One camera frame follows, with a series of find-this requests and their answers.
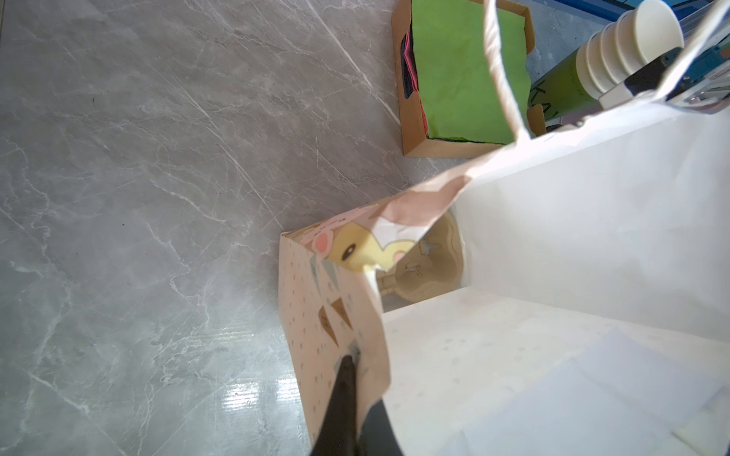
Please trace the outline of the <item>single pulp cup carrier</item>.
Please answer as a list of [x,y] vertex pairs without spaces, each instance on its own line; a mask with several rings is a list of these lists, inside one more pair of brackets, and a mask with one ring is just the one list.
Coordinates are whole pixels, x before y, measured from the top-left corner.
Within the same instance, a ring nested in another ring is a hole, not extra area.
[[446,212],[391,270],[376,273],[378,290],[418,303],[457,290],[464,266],[459,228]]

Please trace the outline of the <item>cartoon animal paper gift bag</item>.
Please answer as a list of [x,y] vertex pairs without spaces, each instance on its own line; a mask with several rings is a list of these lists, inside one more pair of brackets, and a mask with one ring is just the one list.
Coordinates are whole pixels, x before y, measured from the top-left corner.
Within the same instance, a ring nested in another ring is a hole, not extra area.
[[[729,451],[729,33],[716,1],[603,111],[532,136],[496,3],[483,46],[513,141],[279,241],[279,318],[311,451],[342,357],[357,440],[385,404],[404,455]],[[446,212],[461,286],[380,296]]]

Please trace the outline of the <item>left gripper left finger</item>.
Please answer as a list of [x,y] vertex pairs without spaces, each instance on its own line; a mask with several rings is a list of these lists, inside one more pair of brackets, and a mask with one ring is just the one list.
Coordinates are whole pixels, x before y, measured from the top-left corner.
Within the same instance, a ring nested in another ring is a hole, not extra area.
[[351,355],[342,357],[338,375],[312,456],[357,455],[357,366]]

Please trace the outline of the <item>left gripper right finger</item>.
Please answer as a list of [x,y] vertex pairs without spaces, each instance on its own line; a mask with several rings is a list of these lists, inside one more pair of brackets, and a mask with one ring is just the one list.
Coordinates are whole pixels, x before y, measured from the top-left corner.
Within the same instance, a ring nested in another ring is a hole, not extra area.
[[395,438],[385,404],[382,400],[370,408],[365,418],[359,440],[359,456],[403,456],[404,453]]

